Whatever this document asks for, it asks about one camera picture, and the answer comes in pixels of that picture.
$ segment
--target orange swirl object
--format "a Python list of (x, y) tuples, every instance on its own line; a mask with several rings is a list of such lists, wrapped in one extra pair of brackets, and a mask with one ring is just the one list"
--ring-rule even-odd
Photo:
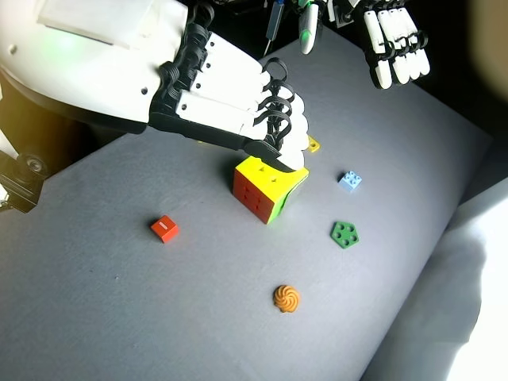
[(300, 303), (300, 294), (291, 286), (279, 286), (273, 294), (273, 302), (280, 312), (295, 312)]

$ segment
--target yellow cube face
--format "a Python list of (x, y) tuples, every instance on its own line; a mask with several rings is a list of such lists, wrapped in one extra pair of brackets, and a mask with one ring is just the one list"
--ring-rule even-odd
[(285, 198), (309, 175), (306, 168), (291, 173), (278, 171), (253, 156), (238, 164), (237, 170), (274, 203)]

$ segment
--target gray tabletop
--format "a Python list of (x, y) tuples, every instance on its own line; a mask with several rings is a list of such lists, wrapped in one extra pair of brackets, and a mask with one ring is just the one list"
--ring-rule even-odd
[[(277, 56), (306, 102), (310, 177), (271, 225), (231, 194), (244, 155), (148, 130), (0, 214), (1, 380), (358, 380), (489, 139), (414, 85), (373, 88), (325, 30)], [(348, 194), (341, 172), (364, 179)], [(160, 243), (149, 224), (180, 227)], [(342, 250), (335, 221), (360, 243)], [(272, 305), (280, 284), (302, 297)]]

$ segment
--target rubik's cube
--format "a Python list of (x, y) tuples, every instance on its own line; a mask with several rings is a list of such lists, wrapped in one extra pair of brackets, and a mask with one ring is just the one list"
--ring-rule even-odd
[(280, 214), (290, 193), (308, 176), (305, 168), (284, 173), (250, 156), (235, 168), (233, 194), (268, 224)]

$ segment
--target yellow lego piece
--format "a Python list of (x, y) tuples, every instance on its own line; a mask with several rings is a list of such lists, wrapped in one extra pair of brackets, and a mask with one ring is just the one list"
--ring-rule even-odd
[(318, 143), (318, 141), (309, 135), (309, 151), (316, 152), (319, 148), (321, 148), (321, 145)]
[(306, 168), (291, 173), (278, 171), (254, 156), (238, 164), (237, 170), (275, 204), (309, 175)]

